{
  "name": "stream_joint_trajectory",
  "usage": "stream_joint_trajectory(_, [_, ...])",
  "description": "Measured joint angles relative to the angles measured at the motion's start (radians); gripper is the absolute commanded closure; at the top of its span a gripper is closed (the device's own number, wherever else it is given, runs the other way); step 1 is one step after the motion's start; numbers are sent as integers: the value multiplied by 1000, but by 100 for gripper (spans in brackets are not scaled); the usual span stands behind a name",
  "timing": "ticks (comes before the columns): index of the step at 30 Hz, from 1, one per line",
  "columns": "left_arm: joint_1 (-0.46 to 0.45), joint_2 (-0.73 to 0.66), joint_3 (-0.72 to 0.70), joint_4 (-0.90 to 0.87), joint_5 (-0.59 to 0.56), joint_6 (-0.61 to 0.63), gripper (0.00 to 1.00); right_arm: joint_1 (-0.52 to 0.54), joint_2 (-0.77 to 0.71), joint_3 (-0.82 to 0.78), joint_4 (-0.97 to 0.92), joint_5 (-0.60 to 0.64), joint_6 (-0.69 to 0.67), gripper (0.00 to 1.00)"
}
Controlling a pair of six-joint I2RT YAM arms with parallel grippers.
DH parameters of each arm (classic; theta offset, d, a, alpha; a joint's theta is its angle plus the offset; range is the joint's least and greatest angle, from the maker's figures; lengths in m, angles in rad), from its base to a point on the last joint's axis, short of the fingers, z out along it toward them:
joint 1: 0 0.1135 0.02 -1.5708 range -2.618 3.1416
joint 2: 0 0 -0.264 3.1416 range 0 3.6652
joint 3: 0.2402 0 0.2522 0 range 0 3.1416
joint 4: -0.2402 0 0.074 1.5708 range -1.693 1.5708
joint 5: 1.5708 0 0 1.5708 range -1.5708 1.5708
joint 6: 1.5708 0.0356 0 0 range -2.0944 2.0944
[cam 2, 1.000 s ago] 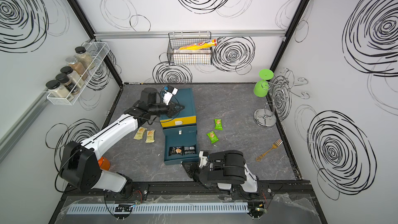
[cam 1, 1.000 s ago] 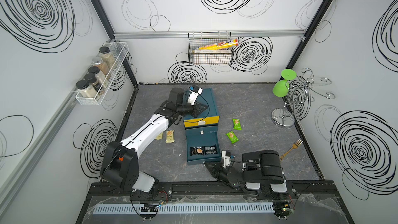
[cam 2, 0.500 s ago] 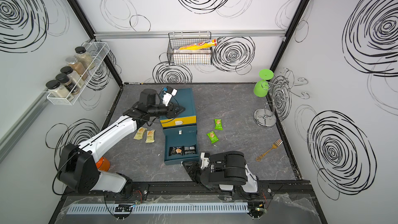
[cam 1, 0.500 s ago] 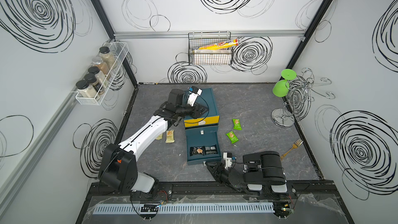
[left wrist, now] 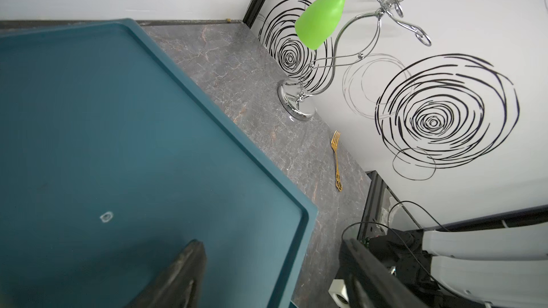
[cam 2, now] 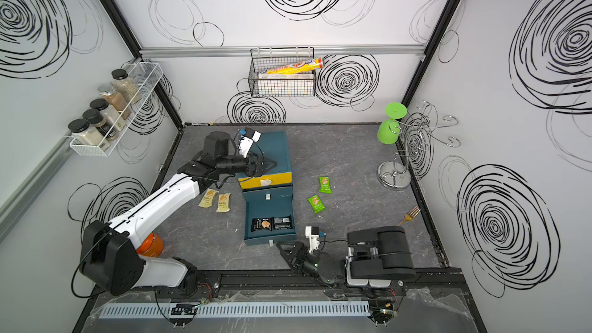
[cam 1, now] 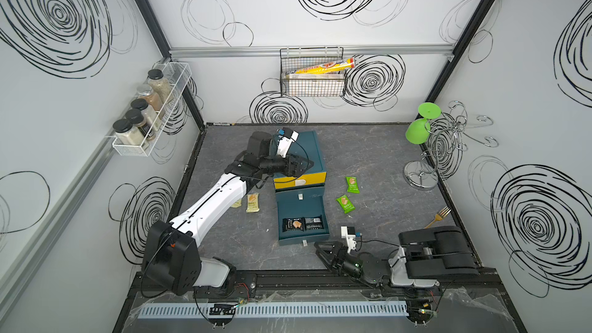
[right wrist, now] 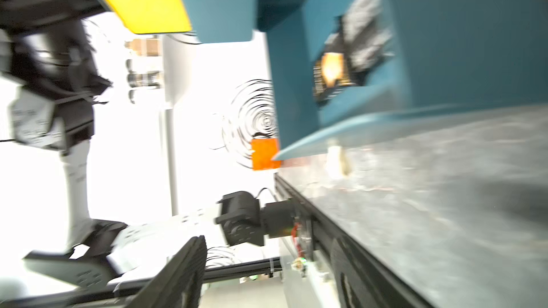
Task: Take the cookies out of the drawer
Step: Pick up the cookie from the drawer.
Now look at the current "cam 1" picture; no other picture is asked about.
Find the yellow top drawer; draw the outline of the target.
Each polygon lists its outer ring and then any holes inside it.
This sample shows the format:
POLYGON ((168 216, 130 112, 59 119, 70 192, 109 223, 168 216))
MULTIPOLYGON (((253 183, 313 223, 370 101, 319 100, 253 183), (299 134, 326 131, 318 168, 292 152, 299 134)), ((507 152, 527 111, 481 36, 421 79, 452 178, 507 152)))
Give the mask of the yellow top drawer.
POLYGON ((274 187, 276 190, 283 190, 293 187, 306 187, 314 185, 324 185, 326 182, 327 173, 318 172, 312 174, 304 174, 298 178, 296 177, 276 177, 274 178, 274 187))

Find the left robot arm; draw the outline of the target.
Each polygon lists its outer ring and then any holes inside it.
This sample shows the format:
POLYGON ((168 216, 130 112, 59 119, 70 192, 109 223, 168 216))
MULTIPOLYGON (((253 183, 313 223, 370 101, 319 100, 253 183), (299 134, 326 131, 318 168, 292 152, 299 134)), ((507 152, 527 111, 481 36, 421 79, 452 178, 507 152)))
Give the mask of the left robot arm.
POLYGON ((159 220, 149 229, 141 264, 144 278, 178 296, 194 288, 221 288, 231 265, 218 258, 202 259, 202 240, 227 210, 268 177, 298 179, 313 167, 307 156, 290 153, 298 132, 283 128, 276 134, 256 131, 245 150, 224 169, 214 186, 177 217, 159 220))

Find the green cookie packet two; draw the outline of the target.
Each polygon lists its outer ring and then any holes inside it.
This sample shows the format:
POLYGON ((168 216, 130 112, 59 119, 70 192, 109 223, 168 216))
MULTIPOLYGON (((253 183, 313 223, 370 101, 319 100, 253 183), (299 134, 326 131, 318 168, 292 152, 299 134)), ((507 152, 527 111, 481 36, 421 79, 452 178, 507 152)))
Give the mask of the green cookie packet two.
POLYGON ((347 195, 342 195, 336 199, 344 214, 349 214, 356 209, 356 206, 351 202, 347 195))

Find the teal drawer cabinet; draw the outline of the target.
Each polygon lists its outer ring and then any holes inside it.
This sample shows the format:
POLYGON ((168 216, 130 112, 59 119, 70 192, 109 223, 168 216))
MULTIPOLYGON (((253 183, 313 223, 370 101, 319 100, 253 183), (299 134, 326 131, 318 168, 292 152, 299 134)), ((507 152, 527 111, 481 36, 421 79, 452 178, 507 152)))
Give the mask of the teal drawer cabinet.
POLYGON ((316 131, 300 132, 296 142, 291 144, 288 153, 301 160, 298 169, 302 169, 304 173, 298 178, 275 174, 274 188, 276 191, 325 185, 327 169, 316 131))

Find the yellow cookie packet one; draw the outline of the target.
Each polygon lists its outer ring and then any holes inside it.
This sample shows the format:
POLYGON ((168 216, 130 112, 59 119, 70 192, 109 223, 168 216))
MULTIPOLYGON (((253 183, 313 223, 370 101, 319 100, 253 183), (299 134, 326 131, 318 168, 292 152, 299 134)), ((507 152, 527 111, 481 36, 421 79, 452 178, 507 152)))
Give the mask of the yellow cookie packet one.
POLYGON ((231 206, 232 206, 232 208, 240 208, 241 205, 242 205, 242 199, 239 199, 236 202, 234 202, 231 206))

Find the black cookie packet one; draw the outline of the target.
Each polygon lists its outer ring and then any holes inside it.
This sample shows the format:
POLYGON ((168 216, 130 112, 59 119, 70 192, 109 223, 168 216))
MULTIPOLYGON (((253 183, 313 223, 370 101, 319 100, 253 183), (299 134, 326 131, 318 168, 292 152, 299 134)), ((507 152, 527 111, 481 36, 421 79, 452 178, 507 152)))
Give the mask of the black cookie packet one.
POLYGON ((305 231, 305 222, 301 218, 284 218, 282 220, 282 231, 305 231))

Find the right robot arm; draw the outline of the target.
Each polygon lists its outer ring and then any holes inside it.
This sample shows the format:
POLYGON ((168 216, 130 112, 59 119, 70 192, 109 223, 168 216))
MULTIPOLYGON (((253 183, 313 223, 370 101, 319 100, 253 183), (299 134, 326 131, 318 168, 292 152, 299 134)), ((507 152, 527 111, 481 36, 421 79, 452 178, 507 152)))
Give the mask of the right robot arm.
POLYGON ((395 254, 385 260, 358 251, 351 228, 343 228, 342 238, 345 243, 315 243, 316 255, 333 274, 369 287, 433 288, 444 280, 479 274, 467 237, 456 226, 402 232, 395 254))

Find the black cookie packet two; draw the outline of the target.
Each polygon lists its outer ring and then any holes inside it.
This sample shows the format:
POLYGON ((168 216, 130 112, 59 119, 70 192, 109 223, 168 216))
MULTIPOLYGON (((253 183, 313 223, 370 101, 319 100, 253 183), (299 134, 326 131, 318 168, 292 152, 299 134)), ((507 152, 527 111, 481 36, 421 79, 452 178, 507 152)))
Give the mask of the black cookie packet two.
POLYGON ((322 217, 305 217, 304 222, 306 231, 320 230, 325 228, 322 217))

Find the green cookie packet one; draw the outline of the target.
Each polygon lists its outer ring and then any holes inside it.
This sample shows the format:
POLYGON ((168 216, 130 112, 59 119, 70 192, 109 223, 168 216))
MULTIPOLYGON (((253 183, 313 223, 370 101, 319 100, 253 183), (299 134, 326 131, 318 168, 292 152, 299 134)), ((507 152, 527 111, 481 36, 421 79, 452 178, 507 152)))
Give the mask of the green cookie packet one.
POLYGON ((348 185, 347 192, 352 194, 359 194, 359 183, 356 177, 346 177, 346 182, 348 185))

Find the yellow cookie packet two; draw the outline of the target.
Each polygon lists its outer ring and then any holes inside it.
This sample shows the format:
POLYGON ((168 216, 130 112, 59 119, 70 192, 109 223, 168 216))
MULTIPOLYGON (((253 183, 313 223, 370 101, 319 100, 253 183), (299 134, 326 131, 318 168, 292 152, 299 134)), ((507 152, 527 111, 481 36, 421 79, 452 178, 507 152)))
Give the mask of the yellow cookie packet two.
POLYGON ((259 193, 248 194, 247 196, 248 204, 246 212, 249 214, 257 213, 260 211, 259 206, 259 193))

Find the teal bottom drawer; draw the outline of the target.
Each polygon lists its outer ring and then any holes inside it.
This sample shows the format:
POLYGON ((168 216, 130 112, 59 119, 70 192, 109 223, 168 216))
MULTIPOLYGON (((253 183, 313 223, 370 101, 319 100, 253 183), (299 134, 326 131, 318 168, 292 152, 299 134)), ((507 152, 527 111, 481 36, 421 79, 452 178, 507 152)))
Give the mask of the teal bottom drawer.
POLYGON ((330 238, 324 194, 324 186, 276 191, 279 245, 315 243, 330 238))

